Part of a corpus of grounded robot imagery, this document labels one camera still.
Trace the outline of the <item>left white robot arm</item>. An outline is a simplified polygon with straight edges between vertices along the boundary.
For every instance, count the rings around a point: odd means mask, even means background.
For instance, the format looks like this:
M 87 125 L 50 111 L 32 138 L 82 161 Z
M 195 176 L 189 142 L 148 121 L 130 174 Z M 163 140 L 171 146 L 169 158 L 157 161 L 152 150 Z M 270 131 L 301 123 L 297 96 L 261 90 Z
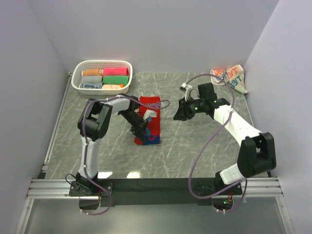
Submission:
M 98 151 L 108 131 L 111 116 L 118 114 L 124 117 L 131 125 L 131 133 L 144 141 L 148 120 L 136 113 L 142 105 L 137 97 L 123 94 L 103 100 L 88 100 L 78 120 L 83 147 L 81 166 L 76 175 L 76 183 L 81 185 L 81 191 L 87 196 L 94 195 L 99 188 Z

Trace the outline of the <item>red blue cat towel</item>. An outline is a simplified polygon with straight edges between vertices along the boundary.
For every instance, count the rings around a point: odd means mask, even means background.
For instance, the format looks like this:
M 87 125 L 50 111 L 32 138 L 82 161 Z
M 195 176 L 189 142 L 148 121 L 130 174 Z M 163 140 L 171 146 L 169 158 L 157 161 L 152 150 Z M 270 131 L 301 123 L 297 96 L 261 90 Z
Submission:
M 143 104 L 152 105 L 160 102 L 159 96 L 145 97 L 141 96 L 139 101 Z M 148 118 L 148 125 L 145 131 L 145 140 L 142 142 L 140 139 L 135 137 L 134 143 L 137 145 L 153 145 L 160 144 L 160 110 L 155 110 L 157 113 L 156 117 Z

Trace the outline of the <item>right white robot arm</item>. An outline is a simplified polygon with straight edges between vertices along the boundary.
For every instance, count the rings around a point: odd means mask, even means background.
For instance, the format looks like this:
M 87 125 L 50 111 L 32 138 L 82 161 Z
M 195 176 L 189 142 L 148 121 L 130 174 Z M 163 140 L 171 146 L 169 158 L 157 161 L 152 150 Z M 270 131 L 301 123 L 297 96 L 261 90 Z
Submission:
M 192 86 L 183 83 L 181 90 L 184 97 L 179 100 L 179 107 L 174 120 L 187 121 L 195 114 L 205 113 L 220 123 L 237 141 L 240 149 L 236 164 L 216 174 L 214 188 L 224 195 L 231 190 L 232 184 L 270 171 L 276 167 L 274 137 L 263 133 L 241 117 L 224 98 L 218 98 L 212 83 L 198 85 L 198 98 L 190 96 Z

